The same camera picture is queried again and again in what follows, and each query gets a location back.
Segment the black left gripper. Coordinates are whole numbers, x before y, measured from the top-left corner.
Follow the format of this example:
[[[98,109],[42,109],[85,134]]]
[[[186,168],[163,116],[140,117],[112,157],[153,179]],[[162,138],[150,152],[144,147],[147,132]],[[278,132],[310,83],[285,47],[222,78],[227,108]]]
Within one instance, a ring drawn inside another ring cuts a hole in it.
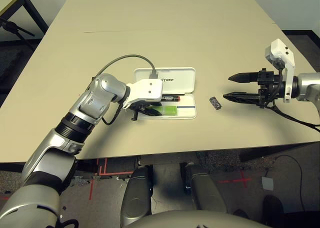
[[[137,101],[132,103],[129,108],[134,110],[132,121],[138,120],[139,110],[145,110],[147,116],[162,116],[161,112],[154,108],[149,108],[151,106],[160,106],[160,101]]]

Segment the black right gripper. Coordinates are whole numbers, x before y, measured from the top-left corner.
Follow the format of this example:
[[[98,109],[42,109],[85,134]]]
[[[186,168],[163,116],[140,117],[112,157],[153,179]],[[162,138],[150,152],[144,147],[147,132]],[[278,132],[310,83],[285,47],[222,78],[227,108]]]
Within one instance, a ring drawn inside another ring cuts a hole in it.
[[[241,72],[228,78],[236,83],[257,82],[260,86],[258,94],[247,92],[230,92],[223,95],[223,98],[240,104],[258,105],[266,108],[268,104],[277,99],[283,89],[283,69],[278,70],[278,74],[262,68],[259,72]]]

